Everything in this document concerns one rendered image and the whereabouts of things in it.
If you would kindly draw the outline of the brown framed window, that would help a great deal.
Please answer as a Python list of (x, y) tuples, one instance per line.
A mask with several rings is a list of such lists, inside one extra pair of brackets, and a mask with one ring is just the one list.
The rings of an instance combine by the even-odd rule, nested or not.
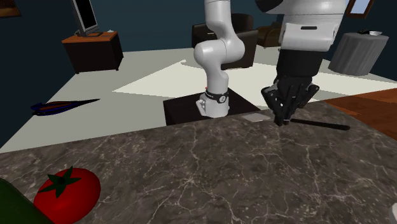
[(374, 0), (346, 0), (345, 16), (365, 19)]

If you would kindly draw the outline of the dark cabinet with monitor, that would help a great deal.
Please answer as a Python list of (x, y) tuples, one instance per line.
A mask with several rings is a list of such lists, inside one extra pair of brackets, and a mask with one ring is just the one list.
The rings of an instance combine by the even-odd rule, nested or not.
[(123, 59), (116, 31), (100, 32), (91, 0), (71, 0), (78, 30), (62, 44), (75, 73), (119, 70)]

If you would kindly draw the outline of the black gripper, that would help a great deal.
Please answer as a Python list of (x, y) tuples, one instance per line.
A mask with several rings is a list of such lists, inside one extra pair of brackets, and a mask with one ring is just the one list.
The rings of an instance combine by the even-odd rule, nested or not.
[[(324, 52), (281, 49), (276, 67), (277, 88), (272, 85), (261, 89), (267, 106), (275, 115), (276, 125), (282, 126), (283, 122), (289, 123), (296, 109), (302, 109), (317, 93), (319, 86), (311, 82), (312, 77), (319, 71), (323, 57)], [(293, 86), (293, 90), (296, 91), (289, 97), (290, 101), (284, 116), (283, 106), (277, 99), (278, 91), (285, 97), (290, 86)]]

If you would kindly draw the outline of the black robot stand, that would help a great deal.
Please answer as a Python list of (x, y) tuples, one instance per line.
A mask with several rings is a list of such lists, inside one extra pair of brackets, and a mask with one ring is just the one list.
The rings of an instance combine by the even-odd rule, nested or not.
[[(256, 107), (230, 88), (228, 89), (228, 94), (230, 107), (228, 116), (260, 111), (260, 108)], [(201, 95), (202, 93), (197, 93), (163, 101), (166, 125), (210, 119), (210, 117), (202, 116), (196, 105), (196, 101), (199, 100)]]

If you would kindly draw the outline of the black handled kitchen tool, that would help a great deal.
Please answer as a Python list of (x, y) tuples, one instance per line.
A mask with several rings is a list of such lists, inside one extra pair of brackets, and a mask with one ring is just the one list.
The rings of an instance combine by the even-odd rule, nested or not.
[[(265, 120), (270, 120), (269, 116), (259, 114), (259, 113), (251, 113), (248, 115), (243, 115), (242, 117), (250, 122), (261, 122), (261, 121), (265, 121)], [(310, 120), (301, 120), (301, 119), (296, 119), (296, 118), (291, 118), (289, 120), (283, 120), (281, 122), (281, 125), (287, 125), (291, 122), (301, 123), (301, 124), (306, 124), (306, 125), (313, 125), (313, 126), (318, 126), (318, 127), (326, 127), (326, 128), (330, 128), (330, 129), (337, 129), (337, 130), (350, 130), (351, 129), (351, 127), (348, 125), (316, 122), (316, 121), (310, 121)]]

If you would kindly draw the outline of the dark green rounded object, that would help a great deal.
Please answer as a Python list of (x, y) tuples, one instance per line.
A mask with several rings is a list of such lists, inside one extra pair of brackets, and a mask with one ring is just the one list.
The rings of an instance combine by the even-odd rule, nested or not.
[(0, 224), (54, 224), (11, 183), (0, 178)]

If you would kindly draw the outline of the round table with grey cloth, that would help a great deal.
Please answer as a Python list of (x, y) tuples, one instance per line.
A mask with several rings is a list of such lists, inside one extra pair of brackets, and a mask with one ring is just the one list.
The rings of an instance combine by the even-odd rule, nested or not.
[(343, 34), (328, 69), (351, 76), (368, 75), (389, 40), (388, 36)]

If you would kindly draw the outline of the brown framed wall picture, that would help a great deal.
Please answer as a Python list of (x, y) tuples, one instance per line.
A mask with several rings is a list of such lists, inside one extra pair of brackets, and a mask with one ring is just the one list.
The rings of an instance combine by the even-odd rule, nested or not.
[(0, 0), (0, 18), (21, 17), (15, 0)]

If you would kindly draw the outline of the red tomato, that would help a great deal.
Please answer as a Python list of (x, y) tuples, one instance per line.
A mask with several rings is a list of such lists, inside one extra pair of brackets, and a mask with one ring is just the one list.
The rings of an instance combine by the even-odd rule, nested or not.
[(94, 208), (100, 192), (100, 180), (93, 172), (70, 167), (48, 175), (34, 205), (54, 224), (74, 224)]

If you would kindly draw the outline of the blue and black flat object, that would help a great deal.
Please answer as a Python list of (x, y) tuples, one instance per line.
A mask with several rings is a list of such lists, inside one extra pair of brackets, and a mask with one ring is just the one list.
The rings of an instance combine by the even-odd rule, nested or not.
[(38, 103), (31, 106), (31, 109), (34, 111), (33, 115), (36, 116), (56, 115), (98, 100), (99, 99), (89, 99), (82, 101), (53, 101), (46, 104)]

